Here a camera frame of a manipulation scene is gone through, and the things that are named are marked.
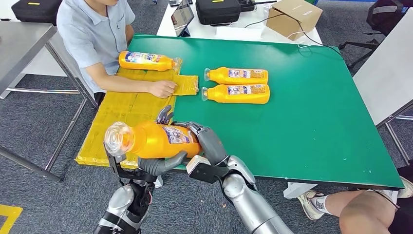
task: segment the robotic arm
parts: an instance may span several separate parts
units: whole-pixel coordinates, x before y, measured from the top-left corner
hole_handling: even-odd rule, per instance
[[[169,123],[173,114],[166,116],[171,108],[167,106],[165,109],[160,112],[165,116],[158,116],[158,123]],[[258,192],[255,177],[244,162],[226,153],[213,130],[196,122],[172,124],[194,132],[204,151],[205,157],[195,156],[187,164],[189,177],[211,184],[218,181],[224,196],[234,205],[250,234],[293,234]],[[130,181],[125,185],[120,180],[123,186],[113,194],[94,234],[139,234],[152,202],[156,176],[181,164],[187,154],[180,152],[169,160],[140,158],[139,168],[134,171],[120,167],[125,155],[114,157],[107,151],[106,154],[119,178]]]
[[[189,177],[208,183],[220,182],[224,196],[234,205],[251,234],[293,234],[258,192],[255,177],[244,162],[229,156],[210,128],[195,122],[177,122],[193,131],[207,161],[194,157],[187,165]]]

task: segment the yellow paper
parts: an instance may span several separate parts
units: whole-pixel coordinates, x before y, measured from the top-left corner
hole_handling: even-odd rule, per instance
[[[172,81],[178,85],[173,92],[174,95],[196,95],[198,93],[198,76],[174,75]]]
[[[169,98],[159,98],[149,93],[107,92],[75,159],[79,164],[109,166],[103,145],[105,132],[109,126],[116,121],[135,126],[142,121],[155,120],[159,111],[165,106],[171,105],[172,110],[174,109],[175,95],[193,95],[198,89],[197,76],[180,76],[173,70],[145,72],[119,68],[117,75],[134,80],[172,80],[178,86],[176,94]],[[137,168],[137,155],[126,153],[126,160],[121,162],[121,166],[129,169]]]

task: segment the black case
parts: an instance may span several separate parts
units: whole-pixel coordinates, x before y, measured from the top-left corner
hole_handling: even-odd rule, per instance
[[[238,0],[197,0],[195,6],[201,24],[232,23],[241,13]]]
[[[22,22],[52,23],[56,26],[57,10],[62,0],[20,0],[12,6]]]

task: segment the shirt sleeve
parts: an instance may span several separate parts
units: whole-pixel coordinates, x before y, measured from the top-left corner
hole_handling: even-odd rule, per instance
[[[125,21],[126,25],[131,24],[135,20],[135,14],[133,13],[128,1],[125,1]]]
[[[57,24],[57,29],[63,38],[67,51],[80,68],[101,62],[88,33],[73,24]]]

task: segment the bottle cap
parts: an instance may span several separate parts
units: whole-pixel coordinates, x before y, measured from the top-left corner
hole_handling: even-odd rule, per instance
[[[132,149],[132,129],[123,122],[115,122],[105,133],[105,148],[113,156],[121,156]]]
[[[172,60],[172,69],[178,72],[182,66],[182,59],[176,57]]]
[[[210,72],[211,72],[211,69],[205,68],[205,70],[204,70],[204,79],[205,79],[205,81],[211,80]]]
[[[201,89],[201,97],[202,97],[202,101],[208,100],[208,88],[202,87],[202,89]]]

